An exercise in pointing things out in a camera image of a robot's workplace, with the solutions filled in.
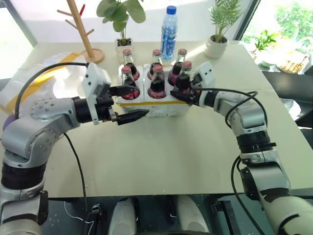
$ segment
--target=cola bottle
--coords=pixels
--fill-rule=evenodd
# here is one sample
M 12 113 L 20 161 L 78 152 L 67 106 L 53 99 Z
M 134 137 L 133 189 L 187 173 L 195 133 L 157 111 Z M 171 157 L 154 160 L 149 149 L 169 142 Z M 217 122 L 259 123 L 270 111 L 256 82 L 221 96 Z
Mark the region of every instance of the cola bottle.
M 190 78 L 191 78 L 192 63 L 189 60 L 185 60 L 182 63 L 182 70 L 176 79 L 174 91 L 179 91 L 184 94 L 190 92 Z
M 161 65 L 153 67 L 153 78 L 148 89 L 148 95 L 154 99 L 161 99 L 166 96 L 163 67 Z
M 134 78 L 132 76 L 132 69 L 129 66 L 124 66 L 122 68 L 122 79 L 123 79 L 123 85 L 129 85 L 133 87 L 137 87 Z M 140 95 L 140 90 L 136 90 L 130 94 L 123 95 L 122 98 L 126 100 L 136 99 Z
M 153 53 L 152 53 L 152 63 L 151 63 L 151 66 L 150 66 L 150 69 L 147 73 L 147 76 L 150 80 L 152 80 L 152 77 L 153 77 L 153 67 L 155 65 L 162 65 L 162 59 L 161 59 L 161 50 L 159 49 L 155 49 L 153 50 Z
M 171 84 L 172 86 L 175 85 L 176 79 L 180 74 L 182 63 L 185 60 L 186 54 L 187 54 L 186 49 L 183 49 L 183 48 L 179 49 L 176 62 L 172 70 L 168 74 L 168 79 L 167 79 L 168 83 Z
M 132 51 L 130 49 L 123 50 L 123 56 L 124 56 L 124 65 L 129 66 L 131 68 L 133 78 L 136 81 L 139 78 L 140 74 L 137 71 L 136 66 L 134 65 Z

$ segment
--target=white table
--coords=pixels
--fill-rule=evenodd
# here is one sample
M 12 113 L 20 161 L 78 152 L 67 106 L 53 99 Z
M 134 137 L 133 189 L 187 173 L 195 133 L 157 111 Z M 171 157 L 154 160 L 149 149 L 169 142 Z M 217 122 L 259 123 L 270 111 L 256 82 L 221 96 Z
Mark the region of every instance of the white table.
M 176 49 L 186 48 L 188 59 L 196 67 L 207 60 L 201 52 L 203 45 L 204 42 L 178 42 Z M 106 54 L 99 66 L 112 79 L 117 78 L 113 43 L 94 43 L 93 47 Z M 134 47 L 135 62 L 141 65 L 150 62 L 152 50 L 159 43 L 135 43 Z M 62 51 L 82 50 L 79 43 L 40 43 L 22 69 Z M 313 152 L 245 48 L 232 42 L 221 59 L 210 61 L 217 88 L 259 92 L 257 98 L 268 113 L 269 136 L 277 143 L 291 187 L 312 188 Z M 122 112 L 117 105 L 114 109 Z M 232 192 L 230 169 L 240 151 L 224 118 L 210 108 L 193 106 L 184 117 L 144 117 L 122 126 L 86 123 L 68 134 L 81 159 L 87 196 Z M 0 157 L 3 158 L 2 146 Z M 50 197 L 82 196 L 79 170 L 66 139 L 55 144 L 45 177 Z M 243 191 L 238 173 L 235 183 L 238 191 Z

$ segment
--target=window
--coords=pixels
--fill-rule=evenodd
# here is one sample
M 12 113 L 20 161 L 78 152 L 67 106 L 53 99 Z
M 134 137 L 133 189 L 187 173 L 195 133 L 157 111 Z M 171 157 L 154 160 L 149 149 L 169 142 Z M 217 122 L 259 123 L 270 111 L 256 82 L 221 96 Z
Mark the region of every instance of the window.
M 0 1 L 0 79 L 11 78 L 33 49 L 24 34 L 27 28 L 22 31 L 22 20 L 18 25 L 13 16 L 20 19 L 10 1 Z
M 313 50 L 313 1 L 261 0 L 241 41 L 262 70 L 302 73 Z

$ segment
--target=green leaf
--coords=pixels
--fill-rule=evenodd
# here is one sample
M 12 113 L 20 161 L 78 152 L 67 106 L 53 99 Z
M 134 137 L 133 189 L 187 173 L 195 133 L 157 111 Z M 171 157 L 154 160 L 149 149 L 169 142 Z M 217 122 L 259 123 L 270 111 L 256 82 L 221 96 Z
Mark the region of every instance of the green leaf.
M 114 21 L 113 28 L 115 32 L 122 32 L 126 27 L 126 22 L 124 21 Z
M 116 9 L 119 7 L 119 5 L 121 5 L 121 3 L 119 2 L 113 2 L 112 4 L 110 4 L 110 6 L 104 11 L 104 16 L 112 16 Z
M 120 4 L 119 7 L 116 9 L 116 11 L 113 13 L 112 18 L 114 21 L 125 21 L 127 19 L 126 14 L 126 6 L 123 4 Z
M 102 0 L 97 7 L 97 16 L 104 17 L 104 12 L 113 2 L 114 0 Z
M 107 23 L 109 20 L 107 18 L 103 18 L 102 23 Z
M 146 14 L 138 0 L 127 0 L 123 2 L 127 11 L 136 23 L 142 23 L 146 20 Z

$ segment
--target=yellow tape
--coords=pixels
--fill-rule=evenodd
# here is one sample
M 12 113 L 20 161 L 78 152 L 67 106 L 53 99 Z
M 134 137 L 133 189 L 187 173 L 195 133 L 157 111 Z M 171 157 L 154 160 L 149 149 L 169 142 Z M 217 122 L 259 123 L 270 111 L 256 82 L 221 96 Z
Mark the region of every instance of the yellow tape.
M 72 62 L 74 61 L 78 56 L 80 56 L 79 53 L 73 52 L 63 58 L 60 63 L 64 62 Z M 41 76 L 39 76 L 33 84 L 31 84 L 24 92 L 21 103 L 23 103 L 29 96 L 31 96 L 33 93 L 35 93 L 44 83 L 49 81 L 51 78 L 53 78 L 54 74 L 56 71 L 62 70 L 66 66 L 60 66 L 60 67 L 55 67 L 52 69 L 49 69 L 48 71 L 44 72 Z M 0 106 L 1 109 L 8 115 L 13 115 L 13 110 L 16 104 L 18 96 L 15 96 L 7 105 L 6 107 Z
M 183 101 L 163 101 L 163 102 L 140 102 L 140 103 L 117 103 L 119 106 L 136 106 L 136 105 L 169 105 L 169 104 L 186 104 Z

